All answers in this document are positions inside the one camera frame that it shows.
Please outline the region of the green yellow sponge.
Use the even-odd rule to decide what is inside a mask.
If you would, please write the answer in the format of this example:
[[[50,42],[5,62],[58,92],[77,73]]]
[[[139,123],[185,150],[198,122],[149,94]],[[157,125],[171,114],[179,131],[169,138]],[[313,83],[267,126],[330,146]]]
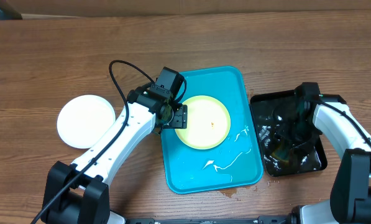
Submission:
[[[289,162],[291,154],[291,146],[287,145],[276,145],[273,146],[270,156],[278,161]]]

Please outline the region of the yellow-green plate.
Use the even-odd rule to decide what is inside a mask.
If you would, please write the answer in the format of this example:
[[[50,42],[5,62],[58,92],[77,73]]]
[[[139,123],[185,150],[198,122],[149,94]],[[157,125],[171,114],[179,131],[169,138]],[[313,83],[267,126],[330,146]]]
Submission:
[[[227,108],[217,99],[198,95],[183,102],[187,106],[187,127],[176,129],[176,135],[185,145],[198,150],[214,148],[222,143],[231,127]]]

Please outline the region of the white plate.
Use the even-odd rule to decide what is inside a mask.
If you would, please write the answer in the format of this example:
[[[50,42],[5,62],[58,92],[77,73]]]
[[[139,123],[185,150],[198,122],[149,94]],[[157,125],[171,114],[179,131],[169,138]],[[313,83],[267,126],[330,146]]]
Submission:
[[[115,120],[114,108],[107,100],[96,95],[81,95],[61,109],[57,131],[65,144],[77,149],[89,149]]]

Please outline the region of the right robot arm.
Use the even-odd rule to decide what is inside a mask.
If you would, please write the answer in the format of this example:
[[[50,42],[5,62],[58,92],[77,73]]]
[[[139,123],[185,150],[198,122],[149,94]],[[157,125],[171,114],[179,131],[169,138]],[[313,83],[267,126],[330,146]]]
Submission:
[[[267,157],[295,173],[325,135],[341,164],[326,202],[299,206],[287,223],[371,223],[371,135],[339,95],[279,98],[269,105]]]

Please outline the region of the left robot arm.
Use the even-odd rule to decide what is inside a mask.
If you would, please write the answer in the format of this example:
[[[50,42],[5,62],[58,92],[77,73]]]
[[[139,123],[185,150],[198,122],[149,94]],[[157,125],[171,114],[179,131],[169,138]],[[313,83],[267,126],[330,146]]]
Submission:
[[[130,153],[156,127],[185,128],[186,107],[174,91],[166,95],[138,87],[117,116],[96,95],[69,101],[57,119],[57,131],[68,145],[85,149],[71,164],[56,162],[47,176],[42,210],[44,223],[125,223],[111,211],[109,187]]]

